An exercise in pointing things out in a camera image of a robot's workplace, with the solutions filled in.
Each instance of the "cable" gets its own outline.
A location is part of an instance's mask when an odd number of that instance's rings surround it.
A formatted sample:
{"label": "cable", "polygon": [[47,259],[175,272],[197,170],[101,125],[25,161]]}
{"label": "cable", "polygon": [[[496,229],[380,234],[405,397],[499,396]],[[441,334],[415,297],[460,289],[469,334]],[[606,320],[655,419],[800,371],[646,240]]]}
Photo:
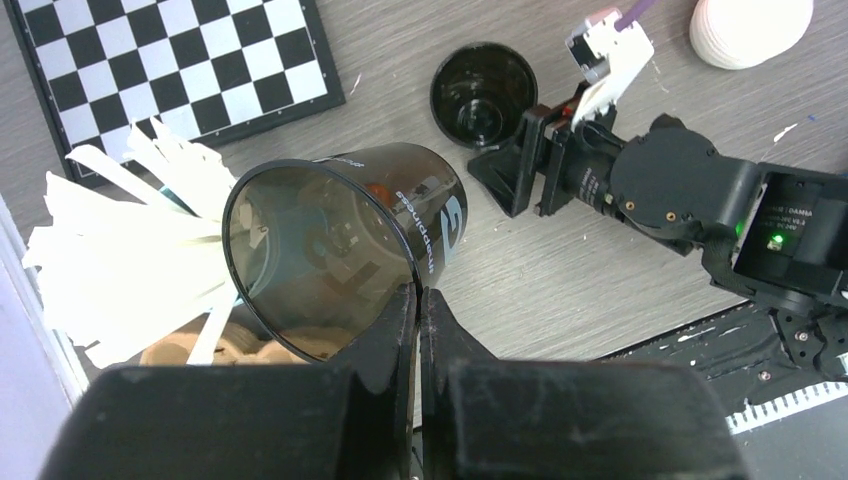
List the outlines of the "cable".
{"label": "cable", "polygon": [[615,22],[615,31],[620,32],[629,27],[631,23],[639,20],[643,13],[648,11],[657,0],[638,0],[630,10]]}
{"label": "cable", "polygon": [[597,149],[597,147],[595,145],[593,145],[592,142],[590,142],[586,138],[586,131],[587,130],[589,132],[593,133],[594,135],[596,135],[597,137],[599,137],[601,140],[603,140],[607,144],[612,145],[613,147],[617,148],[618,150],[621,150],[622,148],[624,148],[624,145],[626,143],[624,140],[616,137],[615,134],[610,132],[609,129],[607,129],[606,127],[604,127],[600,123],[597,123],[597,122],[594,122],[594,121],[591,121],[591,120],[587,121],[587,122],[583,122],[580,125],[578,125],[577,129],[575,131],[575,133],[577,134],[577,140],[584,147]]}

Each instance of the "cup rim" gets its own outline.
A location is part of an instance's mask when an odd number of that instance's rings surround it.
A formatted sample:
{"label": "cup rim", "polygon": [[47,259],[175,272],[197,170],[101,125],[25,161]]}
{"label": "cup rim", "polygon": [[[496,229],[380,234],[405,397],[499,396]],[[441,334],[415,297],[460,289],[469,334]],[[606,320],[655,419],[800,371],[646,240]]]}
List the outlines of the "cup rim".
{"label": "cup rim", "polygon": [[224,204],[224,212],[221,220],[221,242],[222,242],[222,250],[224,251],[224,260],[227,264],[227,271],[230,274],[230,279],[233,281],[233,284],[236,286],[236,290],[238,290],[240,298],[243,299],[244,304],[250,310],[250,312],[254,315],[256,320],[262,325],[262,327],[271,335],[271,338],[279,343],[281,343],[284,347],[288,348],[294,355],[297,355],[303,360],[306,360],[309,363],[325,363],[327,360],[321,360],[315,358],[312,355],[309,355],[305,351],[301,350],[299,347],[294,345],[292,342],[287,340],[282,334],[278,333],[270,322],[263,318],[260,315],[259,311],[256,309],[256,306],[250,301],[250,296],[248,295],[248,291],[244,288],[244,285],[241,283],[241,279],[239,278],[235,263],[233,261],[232,249],[229,248],[230,243],[230,222],[232,220],[233,210],[235,207],[235,201],[238,198],[239,194],[247,183],[256,178],[257,176],[266,173],[270,170],[276,170],[279,168],[306,168],[307,170],[313,170],[317,172],[321,172],[325,175],[330,176],[334,180],[337,180],[350,188],[354,193],[362,196],[368,204],[377,211],[377,214],[386,222],[389,230],[394,235],[395,239],[400,243],[401,248],[404,251],[404,256],[406,257],[407,264],[410,267],[410,272],[412,274],[412,281],[415,283],[416,294],[420,297],[423,290],[424,284],[421,279],[421,271],[418,268],[418,263],[415,258],[415,255],[412,253],[412,248],[409,244],[409,241],[406,239],[403,228],[400,223],[395,219],[395,217],[391,214],[386,206],[384,206],[377,197],[372,194],[368,189],[366,189],[363,185],[358,184],[352,179],[346,177],[345,175],[333,170],[332,168],[324,165],[321,162],[317,161],[309,161],[309,160],[299,160],[299,159],[277,159],[271,160],[268,162],[264,162],[256,167],[251,168],[247,172],[242,175],[233,188],[230,190],[230,194],[227,197],[227,201]]}
{"label": "cup rim", "polygon": [[445,59],[442,60],[442,62],[439,64],[439,67],[436,69],[436,73],[433,75],[433,79],[430,81],[430,114],[433,116],[433,120],[435,120],[436,126],[439,127],[439,130],[442,132],[442,134],[444,134],[446,137],[448,137],[448,139],[450,139],[450,141],[452,141],[453,143],[455,143],[455,144],[457,144],[461,147],[470,148],[470,149],[473,149],[473,150],[498,150],[498,149],[502,148],[504,145],[506,145],[507,143],[509,143],[509,140],[512,137],[512,134],[510,134],[510,136],[507,137],[505,140],[502,140],[501,142],[498,142],[498,143],[495,143],[495,144],[492,144],[492,145],[481,146],[481,145],[477,145],[474,142],[465,142],[465,141],[462,141],[459,138],[457,138],[452,133],[450,133],[447,130],[447,128],[445,128],[444,124],[439,119],[439,116],[436,113],[436,104],[435,104],[435,101],[434,101],[435,100],[434,93],[436,92],[436,79],[439,78],[439,75],[442,74],[442,70],[444,70],[445,67],[448,65],[448,63],[450,63],[454,58],[456,58],[457,55],[459,55],[460,53],[463,53],[467,50],[476,50],[476,49],[479,49],[479,48],[492,48],[492,49],[496,49],[496,50],[501,50],[501,51],[507,53],[508,55],[510,55],[511,57],[515,58],[518,61],[518,63],[521,65],[522,70],[524,70],[529,75],[530,80],[531,80],[530,85],[533,88],[533,91],[532,91],[533,100],[531,102],[532,105],[530,105],[530,107],[532,107],[533,105],[538,103],[538,101],[539,101],[539,84],[536,80],[536,74],[535,74],[535,72],[533,72],[533,68],[530,67],[530,63],[527,62],[527,59],[525,59],[516,50],[514,50],[514,49],[512,49],[512,48],[510,48],[510,47],[508,47],[508,46],[506,46],[502,43],[490,42],[490,41],[479,41],[479,42],[469,43],[469,44],[466,44],[466,45],[463,45],[463,46],[457,48],[456,50],[452,51],[447,57],[445,57]]}

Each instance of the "chessboard border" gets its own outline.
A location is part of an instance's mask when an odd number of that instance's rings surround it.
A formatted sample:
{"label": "chessboard border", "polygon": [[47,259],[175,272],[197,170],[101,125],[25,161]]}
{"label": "chessboard border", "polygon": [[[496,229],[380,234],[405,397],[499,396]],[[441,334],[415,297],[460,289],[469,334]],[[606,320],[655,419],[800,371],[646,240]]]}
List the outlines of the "chessboard border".
{"label": "chessboard border", "polygon": [[[330,49],[330,43],[327,39],[327,34],[324,31],[324,25],[321,21],[321,15],[318,12],[318,6],[315,0],[298,0],[303,7],[303,17],[306,21],[306,29],[312,39],[312,48],[315,51],[315,59],[321,67],[321,72],[325,75],[324,84],[327,87],[327,93],[321,97],[312,99],[308,102],[298,103],[280,110],[277,115],[265,115],[257,119],[251,120],[249,123],[240,123],[227,127],[219,135],[207,135],[192,141],[202,143],[210,148],[216,148],[228,143],[258,135],[268,130],[284,125],[289,122],[300,120],[308,116],[323,113],[335,107],[344,105],[346,102],[344,91],[342,90],[341,79],[336,70],[336,62],[333,59],[333,54]],[[50,101],[50,88],[41,68],[36,65],[38,58],[35,46],[27,38],[27,26],[23,12],[17,0],[3,0],[3,5],[6,8],[6,13],[9,17],[9,23],[12,24],[12,30],[15,32],[15,38],[18,41],[18,47],[21,49],[24,63],[29,72],[30,79],[36,90],[38,103],[41,105],[42,113],[47,121],[47,127],[50,130],[50,136],[53,138],[53,144],[56,147],[56,152],[62,163],[62,169],[65,172],[65,177],[80,185],[89,188],[96,188],[109,184],[110,182],[98,174],[80,176],[79,171],[74,166],[72,160],[68,160],[65,156],[71,151],[70,144],[66,141],[62,134],[61,120],[56,106]],[[133,173],[144,173],[146,170],[135,161],[124,162],[125,168]]]}

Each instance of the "robotic arm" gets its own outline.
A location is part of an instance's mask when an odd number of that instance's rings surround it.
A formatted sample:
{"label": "robotic arm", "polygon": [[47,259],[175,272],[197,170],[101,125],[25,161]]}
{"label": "robotic arm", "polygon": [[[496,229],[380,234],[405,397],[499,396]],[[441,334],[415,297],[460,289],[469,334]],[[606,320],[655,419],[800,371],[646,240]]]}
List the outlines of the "robotic arm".
{"label": "robotic arm", "polygon": [[617,11],[598,18],[567,41],[586,78],[574,97],[526,111],[511,144],[472,160],[471,174],[510,217],[529,206],[541,173],[539,216],[577,199],[679,255],[700,250],[713,286],[796,319],[775,321],[787,350],[797,338],[820,342],[812,358],[797,349],[797,365],[844,379],[841,364],[822,367],[822,353],[846,352],[848,179],[724,156],[668,115],[618,138],[615,103],[653,50],[638,24],[616,36]]}

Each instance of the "white square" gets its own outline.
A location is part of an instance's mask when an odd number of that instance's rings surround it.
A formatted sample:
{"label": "white square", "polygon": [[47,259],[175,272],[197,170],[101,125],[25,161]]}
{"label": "white square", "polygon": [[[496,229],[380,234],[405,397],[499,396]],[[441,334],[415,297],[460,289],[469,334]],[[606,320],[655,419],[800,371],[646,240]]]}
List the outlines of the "white square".
{"label": "white square", "polygon": [[171,42],[167,38],[139,48],[138,55],[141,57],[144,73],[147,74],[148,80],[164,77],[180,69],[177,66],[177,59],[174,57]]}
{"label": "white square", "polygon": [[279,37],[284,33],[293,32],[306,26],[303,9],[298,0],[274,0],[265,4],[271,33]]}
{"label": "white square", "polygon": [[130,135],[130,127],[121,127],[106,132],[100,136],[103,142],[103,152],[118,163],[124,162],[124,154],[130,151],[127,146],[127,137]]}
{"label": "white square", "polygon": [[262,116],[262,106],[259,105],[259,97],[252,83],[227,90],[221,96],[224,97],[227,115],[233,125]]}
{"label": "white square", "polygon": [[270,77],[284,70],[280,51],[277,50],[277,42],[273,38],[244,47],[242,53],[253,81]]}
{"label": "white square", "polygon": [[180,70],[180,76],[183,78],[183,85],[190,102],[221,93],[218,77],[215,76],[215,69],[212,68],[210,61],[184,68]]}
{"label": "white square", "polygon": [[200,25],[191,0],[169,0],[160,3],[159,13],[162,16],[162,23],[165,24],[165,31],[170,37]]}
{"label": "white square", "polygon": [[56,15],[59,16],[59,23],[65,35],[94,25],[86,0],[56,0],[53,8],[56,9]]}
{"label": "white square", "polygon": [[262,0],[227,0],[230,13],[238,13],[244,10],[262,5]]}
{"label": "white square", "polygon": [[115,77],[112,76],[112,69],[109,68],[109,62],[105,60],[81,68],[77,73],[80,76],[82,88],[85,90],[85,96],[89,102],[118,92],[118,86],[115,85]]}
{"label": "white square", "polygon": [[52,1],[53,0],[18,0],[18,5],[21,6],[21,13],[29,13],[36,8],[50,5]]}
{"label": "white square", "polygon": [[162,123],[167,125],[178,137],[193,140],[200,136],[200,128],[197,126],[197,119],[194,118],[194,110],[191,109],[191,105],[183,105],[168,110],[160,116]]}
{"label": "white square", "polygon": [[126,16],[98,25],[97,34],[100,35],[100,38],[107,39],[105,42],[101,42],[106,58],[115,58],[137,48],[130,21],[127,20]]}
{"label": "white square", "polygon": [[35,53],[38,55],[39,65],[48,81],[67,75],[77,69],[74,56],[71,54],[71,47],[68,46],[68,41],[64,38],[36,48]]}
{"label": "white square", "polygon": [[209,58],[217,58],[241,48],[233,17],[224,17],[200,27]]}
{"label": "white square", "polygon": [[131,122],[147,120],[159,113],[156,98],[149,83],[142,83],[126,90],[121,90],[121,103]]}
{"label": "white square", "polygon": [[148,5],[155,4],[156,0],[121,0],[121,5],[124,6],[124,11],[127,13],[130,13],[133,10],[138,10],[139,8],[146,7]]}
{"label": "white square", "polygon": [[301,103],[327,94],[324,74],[317,60],[286,70],[286,80],[294,103]]}
{"label": "white square", "polygon": [[87,103],[59,112],[59,117],[62,119],[62,127],[65,128],[65,137],[71,145],[100,134],[97,122],[94,121],[94,113],[91,112],[91,105]]}

